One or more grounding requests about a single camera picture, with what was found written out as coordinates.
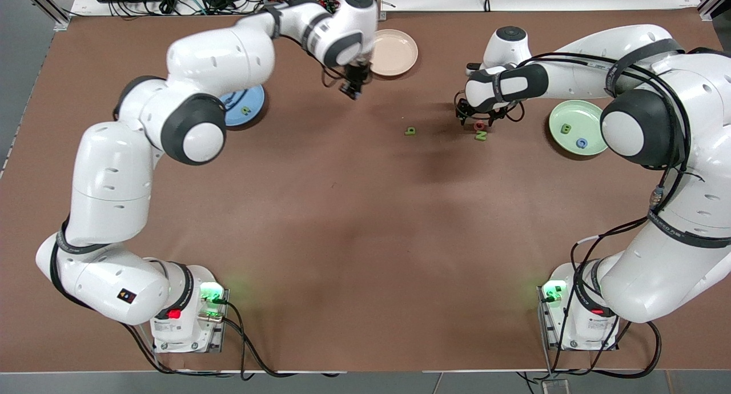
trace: green plate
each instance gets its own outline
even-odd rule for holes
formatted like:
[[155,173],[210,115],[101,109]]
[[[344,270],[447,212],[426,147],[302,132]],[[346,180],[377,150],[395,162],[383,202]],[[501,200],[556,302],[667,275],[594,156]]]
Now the green plate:
[[548,128],[551,136],[566,151],[596,155],[607,149],[601,138],[601,108],[583,100],[568,100],[551,111]]

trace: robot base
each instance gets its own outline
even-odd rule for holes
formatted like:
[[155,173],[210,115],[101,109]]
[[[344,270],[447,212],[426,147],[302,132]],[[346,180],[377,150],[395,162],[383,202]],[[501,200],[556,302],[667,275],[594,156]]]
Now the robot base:
[[[538,287],[538,309],[543,314],[541,318],[541,332],[543,332],[549,349],[559,349],[561,328],[564,327],[564,337],[561,341],[561,350],[564,351],[598,351],[606,340],[607,347],[616,349],[616,340],[619,326],[612,329],[616,316],[601,317],[583,308],[573,296],[569,316],[565,316],[569,295],[574,286],[574,267],[571,263],[559,266],[551,274],[551,278],[542,287]],[[556,301],[546,302],[547,297],[556,298]]]
[[[180,318],[150,320],[157,353],[221,352],[227,306],[209,303],[201,296],[201,284],[216,282],[210,271],[201,266],[188,269],[194,277],[193,295]],[[228,290],[221,297],[228,298]]]

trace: robotic arm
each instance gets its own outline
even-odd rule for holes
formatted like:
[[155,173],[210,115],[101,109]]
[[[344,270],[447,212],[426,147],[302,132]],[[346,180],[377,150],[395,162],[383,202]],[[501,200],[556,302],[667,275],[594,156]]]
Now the robotic arm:
[[616,98],[601,114],[606,144],[632,163],[666,170],[649,223],[626,250],[576,271],[562,264],[541,288],[549,340],[598,350],[613,344],[617,316],[665,316],[731,271],[731,59],[710,50],[683,54],[654,25],[595,33],[535,58],[527,42],[522,29],[503,27],[482,63],[467,66],[465,98],[456,105],[463,123],[483,113],[491,124],[528,98],[609,95]]
[[71,212],[40,246],[36,264],[66,297],[125,324],[151,322],[161,352],[204,352],[222,313],[210,271],[142,259],[122,242],[147,223],[154,168],[163,154],[190,165],[214,160],[226,140],[220,95],[269,79],[277,37],[323,66],[347,66],[342,90],[360,95],[377,25],[373,0],[344,0],[331,15],[302,0],[245,17],[233,27],[175,41],[167,79],[139,77],[121,93],[115,121],[84,134]]

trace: black square sticker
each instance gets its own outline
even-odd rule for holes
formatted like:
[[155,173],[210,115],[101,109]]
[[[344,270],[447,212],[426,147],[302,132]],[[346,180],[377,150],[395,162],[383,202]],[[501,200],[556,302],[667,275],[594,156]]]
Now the black square sticker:
[[119,294],[117,294],[117,298],[127,304],[131,304],[132,301],[135,301],[135,297],[136,294],[127,289],[122,289]]

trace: blue plate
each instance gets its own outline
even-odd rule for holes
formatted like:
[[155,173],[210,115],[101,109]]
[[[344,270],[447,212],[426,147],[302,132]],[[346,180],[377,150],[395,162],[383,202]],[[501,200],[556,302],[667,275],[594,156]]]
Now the blue plate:
[[221,96],[226,107],[226,126],[242,126],[254,120],[264,107],[264,87],[258,85],[247,90]]

